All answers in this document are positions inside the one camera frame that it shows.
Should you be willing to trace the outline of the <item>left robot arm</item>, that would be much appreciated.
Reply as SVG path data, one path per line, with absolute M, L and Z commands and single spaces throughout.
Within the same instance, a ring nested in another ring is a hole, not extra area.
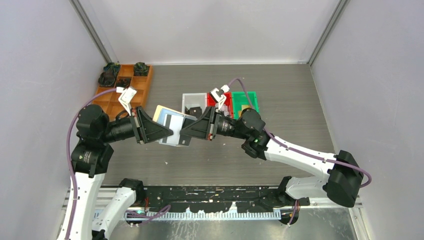
M 108 240 L 130 206 L 148 206 L 141 180 L 125 178 L 98 217 L 94 217 L 99 190 L 114 153 L 111 143 L 135 138 L 151 143 L 173 135 L 173 131 L 155 121 L 139 106 L 125 117 L 110 121 L 97 104 L 84 106 L 72 124 L 77 128 L 78 143 L 67 151 L 70 164 L 70 199 L 59 240 Z

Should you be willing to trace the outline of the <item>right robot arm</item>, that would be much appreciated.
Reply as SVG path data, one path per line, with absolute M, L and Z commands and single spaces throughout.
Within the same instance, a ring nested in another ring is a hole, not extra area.
M 209 106 L 199 119 L 185 120 L 180 134 L 209 141 L 217 135 L 242 139 L 241 148 L 250 157 L 290 165 L 311 174 L 282 179 L 275 193 L 280 206 L 324 197 L 342 207 L 355 205 L 365 174 L 351 153 L 325 153 L 302 147 L 270 133 L 265 126 L 260 114 L 250 107 L 233 119 Z

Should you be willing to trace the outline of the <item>white magnetic stripe card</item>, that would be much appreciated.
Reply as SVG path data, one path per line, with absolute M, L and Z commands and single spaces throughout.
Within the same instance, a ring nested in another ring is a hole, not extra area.
M 191 143 L 191 137 L 180 135 L 180 130 L 183 127 L 184 120 L 194 120 L 193 117 L 176 113 L 161 113 L 157 122 L 172 131 L 172 135 L 166 136 L 158 140 L 159 144 L 172 147 L 188 147 Z

